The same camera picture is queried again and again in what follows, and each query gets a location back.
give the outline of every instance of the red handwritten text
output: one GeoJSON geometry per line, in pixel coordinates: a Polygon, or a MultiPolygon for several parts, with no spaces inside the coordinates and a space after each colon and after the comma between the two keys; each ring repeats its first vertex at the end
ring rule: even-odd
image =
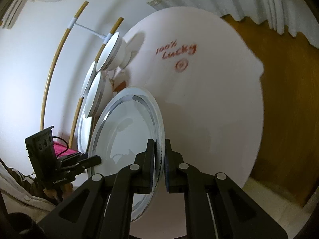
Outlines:
{"type": "Polygon", "coordinates": [[[188,66],[188,60],[185,57],[183,57],[176,63],[175,71],[183,72],[187,68],[187,66],[188,66]]]}
{"type": "Polygon", "coordinates": [[[169,52],[166,54],[166,51],[163,53],[162,59],[171,58],[174,56],[179,56],[184,53],[188,53],[189,55],[194,55],[196,53],[197,44],[192,45],[183,45],[179,49],[173,52],[169,52]]]}
{"type": "Polygon", "coordinates": [[[172,41],[170,44],[167,44],[166,46],[163,46],[163,47],[161,47],[161,48],[158,48],[158,49],[156,50],[156,55],[157,55],[158,52],[163,52],[164,49],[167,50],[167,49],[173,48],[173,47],[176,47],[176,40],[175,40],[175,41],[172,41]]]}

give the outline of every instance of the white wall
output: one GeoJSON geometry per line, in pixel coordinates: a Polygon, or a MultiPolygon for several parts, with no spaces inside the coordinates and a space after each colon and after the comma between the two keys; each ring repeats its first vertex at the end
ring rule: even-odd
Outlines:
{"type": "MultiPolygon", "coordinates": [[[[0,158],[24,174],[33,172],[24,139],[39,131],[44,87],[55,50],[73,15],[85,0],[28,1],[11,30],[0,29],[0,158]]],[[[115,21],[123,36],[155,10],[150,0],[87,0],[78,23],[107,34],[115,21]]],[[[56,65],[44,127],[70,133],[87,69],[102,40],[74,27],[56,65]]]]}

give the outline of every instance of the white plate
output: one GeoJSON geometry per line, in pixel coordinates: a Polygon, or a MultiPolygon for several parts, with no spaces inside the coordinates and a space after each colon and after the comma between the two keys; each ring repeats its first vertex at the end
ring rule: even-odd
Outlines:
{"type": "Polygon", "coordinates": [[[92,85],[92,82],[94,80],[94,77],[96,76],[96,73],[97,73],[95,69],[96,69],[96,61],[93,61],[89,70],[87,71],[87,75],[85,76],[83,86],[81,89],[81,97],[87,96],[89,89],[92,85]]]}
{"type": "Polygon", "coordinates": [[[163,173],[165,156],[164,125],[154,97],[145,89],[130,87],[120,91],[102,112],[92,135],[89,156],[98,155],[102,163],[92,167],[89,176],[117,173],[134,163],[146,150],[147,140],[156,141],[152,192],[135,194],[131,221],[138,219],[149,205],[163,173]]]}
{"type": "Polygon", "coordinates": [[[117,67],[125,68],[131,57],[131,52],[126,50],[126,42],[115,33],[105,48],[96,65],[96,71],[114,70],[117,67]]]}
{"type": "Polygon", "coordinates": [[[113,87],[105,71],[96,74],[84,110],[85,117],[100,116],[104,107],[112,98],[113,87]]]}
{"type": "Polygon", "coordinates": [[[80,115],[79,129],[78,129],[78,150],[81,153],[87,153],[88,145],[92,129],[92,117],[86,118],[84,115],[85,105],[80,115]]]}

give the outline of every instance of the white plastic connector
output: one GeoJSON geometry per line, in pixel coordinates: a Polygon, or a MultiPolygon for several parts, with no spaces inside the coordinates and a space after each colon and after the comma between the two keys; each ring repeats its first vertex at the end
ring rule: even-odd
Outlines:
{"type": "Polygon", "coordinates": [[[77,20],[78,18],[73,17],[73,19],[70,21],[68,25],[68,29],[72,29],[77,20]]]}
{"type": "Polygon", "coordinates": [[[107,44],[108,41],[111,39],[112,36],[113,36],[113,34],[109,33],[109,34],[104,38],[103,44],[107,44]]]}
{"type": "Polygon", "coordinates": [[[103,39],[103,40],[106,38],[106,36],[105,36],[104,34],[97,33],[97,32],[95,32],[94,30],[92,30],[92,29],[90,29],[90,28],[88,28],[88,27],[85,27],[85,26],[83,26],[83,25],[81,25],[81,24],[74,23],[74,25],[79,26],[79,27],[81,27],[81,28],[83,28],[83,29],[86,29],[87,31],[91,32],[92,34],[94,34],[95,36],[98,36],[99,38],[101,38],[101,39],[103,39]]]}

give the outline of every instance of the wooden rod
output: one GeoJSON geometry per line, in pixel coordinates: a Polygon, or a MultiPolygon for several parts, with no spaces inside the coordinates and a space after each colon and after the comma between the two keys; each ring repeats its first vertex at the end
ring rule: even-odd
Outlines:
{"type": "Polygon", "coordinates": [[[124,19],[123,19],[122,17],[120,17],[120,18],[117,20],[117,22],[114,24],[113,28],[112,28],[111,31],[110,31],[111,34],[114,34],[114,33],[116,32],[117,28],[121,25],[121,23],[122,23],[123,20],[124,20],[124,19]]]}
{"type": "MultiPolygon", "coordinates": [[[[82,6],[79,8],[79,10],[77,11],[77,13],[75,14],[75,18],[78,18],[81,13],[83,12],[83,10],[85,9],[85,7],[88,5],[88,1],[85,1],[82,6]]],[[[53,61],[49,70],[49,74],[47,76],[47,82],[45,84],[45,89],[44,89],[44,95],[43,95],[43,100],[42,100],[42,109],[41,109],[41,122],[40,122],[40,130],[44,129],[44,114],[45,114],[45,106],[47,104],[47,95],[49,93],[49,87],[50,87],[50,83],[51,83],[51,79],[52,79],[52,75],[53,75],[53,71],[56,65],[56,62],[58,61],[59,55],[61,53],[61,50],[63,48],[63,45],[68,37],[68,35],[70,34],[71,29],[67,28],[60,43],[59,46],[54,54],[53,57],[53,61]]]]}
{"type": "MultiPolygon", "coordinates": [[[[113,28],[111,29],[110,33],[111,34],[114,34],[117,30],[117,28],[120,26],[120,24],[122,23],[124,19],[122,17],[120,17],[117,22],[114,24],[113,28]]],[[[106,44],[102,44],[96,57],[95,57],[95,62],[98,62],[102,52],[103,52],[103,49],[105,48],[106,44]]],[[[83,98],[79,98],[79,102],[78,102],[78,105],[77,105],[77,108],[75,110],[75,113],[74,113],[74,117],[73,117],[73,122],[72,122],[72,127],[71,127],[71,132],[70,132],[70,138],[69,138],[69,147],[71,148],[72,147],[72,144],[73,144],[73,138],[74,138],[74,133],[75,133],[75,128],[77,126],[77,122],[78,122],[78,118],[79,118],[79,114],[80,114],[80,110],[81,110],[81,107],[82,107],[82,103],[83,103],[83,98]]],[[[95,124],[93,122],[93,118],[92,118],[92,130],[94,129],[95,127],[95,124]]]]}

